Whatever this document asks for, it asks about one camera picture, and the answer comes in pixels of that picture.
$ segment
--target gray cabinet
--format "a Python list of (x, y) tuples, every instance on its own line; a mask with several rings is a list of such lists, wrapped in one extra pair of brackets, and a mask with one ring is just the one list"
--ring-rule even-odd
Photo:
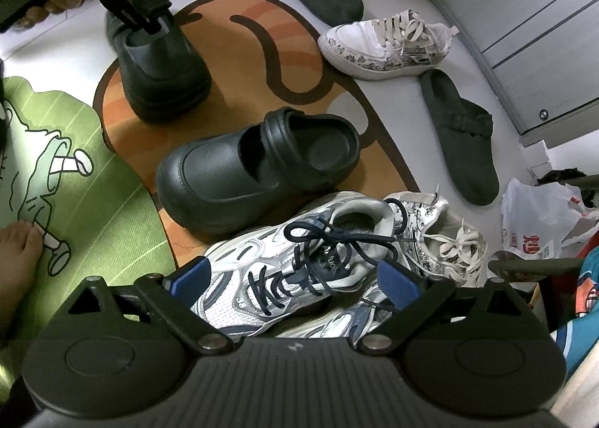
[(598, 0), (433, 0), (475, 45), (519, 132), (599, 97)]

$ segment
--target blue fabric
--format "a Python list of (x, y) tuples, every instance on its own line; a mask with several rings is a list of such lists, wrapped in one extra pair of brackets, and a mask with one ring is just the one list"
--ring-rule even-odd
[(377, 267), (378, 287), (398, 310), (420, 298), (420, 289), (408, 276), (387, 261)]
[(599, 340), (598, 283), (599, 247), (593, 249), (582, 264), (576, 291), (576, 311), (579, 317), (568, 321), (552, 333), (553, 339), (564, 354), (568, 378)]
[(194, 262), (183, 267), (183, 274), (173, 280), (169, 293), (191, 308), (210, 286), (212, 269), (210, 261), (203, 256), (196, 257)]

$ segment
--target floor mat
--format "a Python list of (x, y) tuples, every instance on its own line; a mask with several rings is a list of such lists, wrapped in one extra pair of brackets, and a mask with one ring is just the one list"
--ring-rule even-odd
[[(186, 142), (242, 129), (262, 121), (270, 110), (292, 106), (310, 114), (340, 115), (354, 124), (361, 159), (339, 189), (377, 198), (417, 191), (364, 93), (352, 78), (325, 62), (316, 44), (319, 34), (297, 11), (279, 0), (197, 0), (176, 19), (212, 74), (208, 100), (177, 121), (145, 124), (125, 99), (115, 62), (98, 86), (94, 108), (107, 146), (131, 165), (152, 194), (179, 265), (216, 238), (193, 236), (166, 214), (155, 193), (158, 163)], [(310, 199), (282, 204), (261, 223), (280, 223)]]
[(20, 77), (4, 82), (0, 109), (9, 124), (0, 152), (0, 227), (19, 219), (36, 223), (44, 230), (44, 253), (15, 320), (19, 340), (0, 350), (0, 399), (28, 339), (84, 277), (131, 284), (148, 272), (174, 270), (152, 199), (106, 148), (94, 110), (64, 92), (36, 93)]

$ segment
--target black strap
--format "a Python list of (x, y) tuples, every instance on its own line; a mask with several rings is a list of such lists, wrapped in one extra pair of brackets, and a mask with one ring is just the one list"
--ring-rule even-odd
[(493, 134), (493, 117), (479, 115), (471, 117), (454, 112), (445, 113), (445, 126), (452, 131), (474, 134), (485, 139), (490, 139)]
[(304, 115), (299, 110), (283, 107), (264, 117), (260, 135), (266, 157), (290, 185), (307, 191), (317, 189), (329, 181), (328, 176), (310, 166), (302, 156), (289, 128), (290, 114)]

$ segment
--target metal screw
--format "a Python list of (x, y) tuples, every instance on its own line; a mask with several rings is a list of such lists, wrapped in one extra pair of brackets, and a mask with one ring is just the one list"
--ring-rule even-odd
[(209, 333), (200, 337), (198, 344), (206, 350), (221, 350), (227, 346), (228, 342), (226, 337), (220, 333)]
[(387, 350), (391, 345), (393, 345), (393, 342), (389, 337), (386, 335), (379, 335), (377, 333), (366, 335), (366, 337), (362, 339), (362, 346), (375, 352)]

